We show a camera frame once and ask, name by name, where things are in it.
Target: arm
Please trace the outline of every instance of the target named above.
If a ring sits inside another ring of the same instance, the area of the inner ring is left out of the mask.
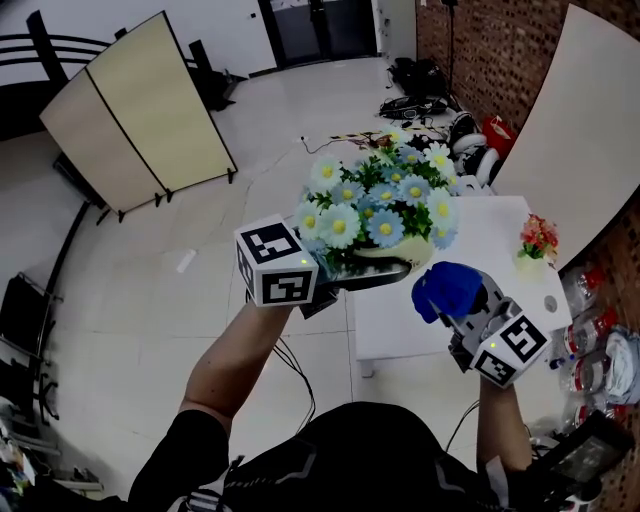
[[[180,411],[206,412],[220,421],[228,434],[291,310],[288,306],[257,308],[253,302],[246,304],[191,372]]]
[[[500,389],[480,379],[478,461],[500,456],[505,471],[524,471],[531,464],[531,445],[513,386]]]

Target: table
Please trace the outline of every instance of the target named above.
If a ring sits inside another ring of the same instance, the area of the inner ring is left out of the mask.
[[[526,279],[515,267],[520,232],[528,219],[523,197],[457,197],[458,236],[451,247],[436,251],[431,261],[398,283],[354,293],[356,359],[362,376],[372,375],[372,361],[413,357],[448,350],[452,331],[442,322],[427,324],[411,301],[413,284],[439,261],[469,265],[489,274],[505,296],[513,298],[540,330],[551,332],[571,324],[569,306],[558,273],[544,269],[537,280]],[[553,296],[551,313],[544,299]]]

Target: plastic bottle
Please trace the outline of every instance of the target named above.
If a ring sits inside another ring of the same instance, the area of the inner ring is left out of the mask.
[[[604,388],[611,360],[602,350],[565,365],[560,387],[570,393],[592,394]]]
[[[613,308],[604,313],[597,309],[585,311],[573,325],[554,332],[554,341],[562,349],[559,350],[561,357],[573,360],[604,348],[609,331],[617,321],[618,315]]]
[[[604,393],[572,395],[562,414],[562,431],[569,434],[582,425],[594,411],[602,411],[607,418],[621,421],[627,406],[607,404]]]
[[[598,287],[604,279],[605,275],[600,267],[594,267],[589,271],[580,267],[564,276],[562,288],[567,297],[572,318],[593,306]]]

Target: folding screen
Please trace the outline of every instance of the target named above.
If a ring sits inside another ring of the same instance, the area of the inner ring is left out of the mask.
[[[559,268],[640,184],[640,43],[574,5],[531,114],[493,186],[558,224]]]
[[[112,210],[126,212],[165,193],[85,70],[58,93],[40,119]]]
[[[235,171],[164,13],[116,41],[87,69],[165,188],[175,191]]]

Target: small flower vase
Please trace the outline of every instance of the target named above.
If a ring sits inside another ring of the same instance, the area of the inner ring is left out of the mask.
[[[544,279],[544,271],[548,265],[544,258],[532,258],[528,254],[518,252],[513,262],[522,280],[531,282]]]
[[[435,246],[421,236],[403,238],[398,245],[389,248],[356,249],[353,253],[363,258],[398,258],[411,263],[411,273],[422,268],[433,257]]]

